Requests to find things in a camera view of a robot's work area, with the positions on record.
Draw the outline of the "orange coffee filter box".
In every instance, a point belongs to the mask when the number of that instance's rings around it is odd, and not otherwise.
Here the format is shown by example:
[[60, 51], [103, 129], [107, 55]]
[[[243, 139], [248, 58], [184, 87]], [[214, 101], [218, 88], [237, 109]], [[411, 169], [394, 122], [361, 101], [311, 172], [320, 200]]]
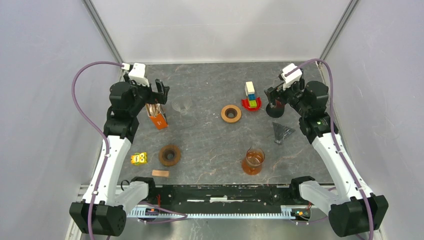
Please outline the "orange coffee filter box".
[[165, 129], [169, 126], [166, 114], [160, 103], [145, 104], [147, 115], [158, 130]]

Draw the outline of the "amber glass carafe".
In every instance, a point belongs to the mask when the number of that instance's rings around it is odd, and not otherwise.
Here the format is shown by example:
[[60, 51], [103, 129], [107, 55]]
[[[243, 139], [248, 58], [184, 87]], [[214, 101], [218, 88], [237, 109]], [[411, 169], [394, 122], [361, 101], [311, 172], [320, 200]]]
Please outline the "amber glass carafe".
[[248, 175], [257, 175], [262, 170], [262, 164], [265, 160], [265, 153], [256, 146], [251, 146], [241, 161], [243, 171]]

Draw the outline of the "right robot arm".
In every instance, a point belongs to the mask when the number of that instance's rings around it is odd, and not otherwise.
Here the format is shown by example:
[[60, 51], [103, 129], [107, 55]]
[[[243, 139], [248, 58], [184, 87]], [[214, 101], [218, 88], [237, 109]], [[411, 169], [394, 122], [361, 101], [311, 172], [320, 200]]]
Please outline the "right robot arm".
[[337, 191], [327, 190], [311, 176], [302, 176], [292, 179], [289, 199], [295, 204], [308, 201], [319, 208], [339, 237], [378, 230], [389, 203], [384, 195], [374, 194], [346, 153], [337, 126], [326, 111], [328, 86], [319, 81], [295, 82], [288, 88], [282, 84], [270, 87], [264, 93], [270, 117], [281, 117], [285, 105], [300, 115], [299, 128], [323, 160]]

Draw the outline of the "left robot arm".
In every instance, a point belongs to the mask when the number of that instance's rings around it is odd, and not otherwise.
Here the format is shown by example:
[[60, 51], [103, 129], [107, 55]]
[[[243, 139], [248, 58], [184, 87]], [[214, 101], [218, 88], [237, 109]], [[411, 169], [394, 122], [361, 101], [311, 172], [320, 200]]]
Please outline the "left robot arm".
[[138, 114], [146, 104], [165, 104], [170, 88], [159, 79], [152, 86], [130, 80], [113, 84], [109, 91], [110, 107], [100, 135], [101, 153], [94, 175], [82, 200], [73, 202], [69, 214], [82, 233], [90, 239], [122, 234], [127, 216], [141, 201], [153, 203], [157, 198], [151, 177], [134, 177], [125, 190], [116, 193], [117, 182], [139, 127]]

